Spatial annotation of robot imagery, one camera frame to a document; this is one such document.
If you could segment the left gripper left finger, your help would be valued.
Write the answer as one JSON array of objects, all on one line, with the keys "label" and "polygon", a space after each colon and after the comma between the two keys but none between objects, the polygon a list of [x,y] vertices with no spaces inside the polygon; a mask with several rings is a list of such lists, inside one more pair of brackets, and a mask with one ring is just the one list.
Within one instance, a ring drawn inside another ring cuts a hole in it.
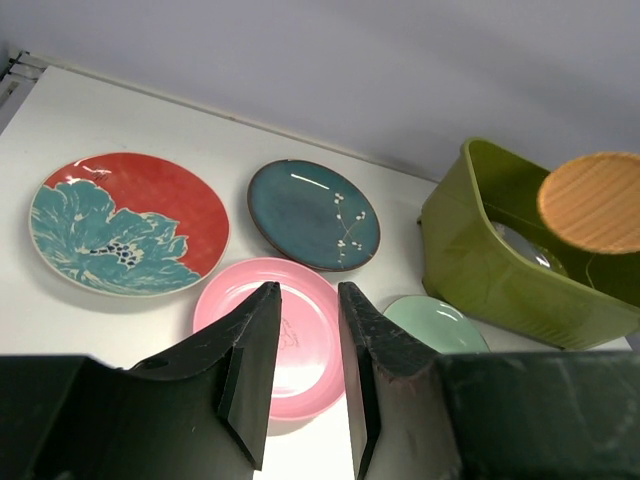
[{"label": "left gripper left finger", "polygon": [[263,463],[281,323],[266,282],[131,369],[1,360],[5,479],[249,479]]}]

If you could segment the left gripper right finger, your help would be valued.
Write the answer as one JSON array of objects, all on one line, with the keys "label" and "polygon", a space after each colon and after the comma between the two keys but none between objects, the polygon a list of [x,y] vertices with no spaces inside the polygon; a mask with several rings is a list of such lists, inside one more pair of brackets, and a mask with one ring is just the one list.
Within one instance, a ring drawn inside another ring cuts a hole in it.
[{"label": "left gripper right finger", "polygon": [[358,479],[635,479],[633,351],[441,354],[338,287]]}]

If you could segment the pink plate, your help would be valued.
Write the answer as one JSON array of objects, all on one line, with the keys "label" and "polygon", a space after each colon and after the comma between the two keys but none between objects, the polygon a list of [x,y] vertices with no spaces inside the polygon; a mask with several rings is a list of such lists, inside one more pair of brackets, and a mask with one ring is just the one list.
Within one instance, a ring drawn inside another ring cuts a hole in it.
[{"label": "pink plate", "polygon": [[203,290],[193,330],[230,313],[265,282],[280,284],[282,307],[270,417],[314,418],[344,394],[336,288],[311,269],[275,257],[235,263]]}]

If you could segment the dark teal blossom plate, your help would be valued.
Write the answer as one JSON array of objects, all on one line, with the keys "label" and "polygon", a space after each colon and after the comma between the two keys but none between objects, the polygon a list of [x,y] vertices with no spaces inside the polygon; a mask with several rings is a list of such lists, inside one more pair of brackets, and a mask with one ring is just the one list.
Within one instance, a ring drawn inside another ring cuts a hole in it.
[{"label": "dark teal blossom plate", "polygon": [[368,198],[317,163],[285,159],[264,165],[249,182],[247,206],[276,250],[315,270],[357,269],[380,246],[380,222]]}]

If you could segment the mint green flower plate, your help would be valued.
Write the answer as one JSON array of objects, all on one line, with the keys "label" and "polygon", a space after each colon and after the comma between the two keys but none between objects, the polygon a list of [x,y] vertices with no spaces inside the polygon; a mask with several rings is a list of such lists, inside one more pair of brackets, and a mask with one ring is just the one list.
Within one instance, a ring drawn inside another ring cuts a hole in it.
[{"label": "mint green flower plate", "polygon": [[436,298],[403,296],[392,302],[383,315],[438,353],[490,351],[484,337],[464,314]]}]

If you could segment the orange woven plate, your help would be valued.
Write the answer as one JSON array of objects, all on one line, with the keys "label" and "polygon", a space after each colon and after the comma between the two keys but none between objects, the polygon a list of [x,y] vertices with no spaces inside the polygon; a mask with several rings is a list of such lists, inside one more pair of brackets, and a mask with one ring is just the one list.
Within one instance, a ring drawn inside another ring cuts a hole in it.
[{"label": "orange woven plate", "polygon": [[537,193],[545,226],[584,251],[639,251],[639,155],[597,152],[551,172]]}]

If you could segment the red plate with teal flower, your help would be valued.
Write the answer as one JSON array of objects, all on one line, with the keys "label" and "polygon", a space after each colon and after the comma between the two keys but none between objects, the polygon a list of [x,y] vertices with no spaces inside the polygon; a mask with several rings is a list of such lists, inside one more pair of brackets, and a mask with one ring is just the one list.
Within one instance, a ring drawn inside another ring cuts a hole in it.
[{"label": "red plate with teal flower", "polygon": [[190,288],[221,262],[230,220],[219,195],[171,161],[113,152],[47,177],[30,205],[29,231],[65,279],[120,297]]}]

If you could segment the grey deer plate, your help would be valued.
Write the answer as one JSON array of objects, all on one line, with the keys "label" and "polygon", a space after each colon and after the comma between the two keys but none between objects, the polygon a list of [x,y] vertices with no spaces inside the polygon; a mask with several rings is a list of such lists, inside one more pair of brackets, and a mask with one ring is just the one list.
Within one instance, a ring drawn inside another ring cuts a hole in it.
[{"label": "grey deer plate", "polygon": [[491,221],[491,226],[498,237],[520,257],[557,274],[568,276],[564,265],[548,248],[529,240],[503,223]]}]

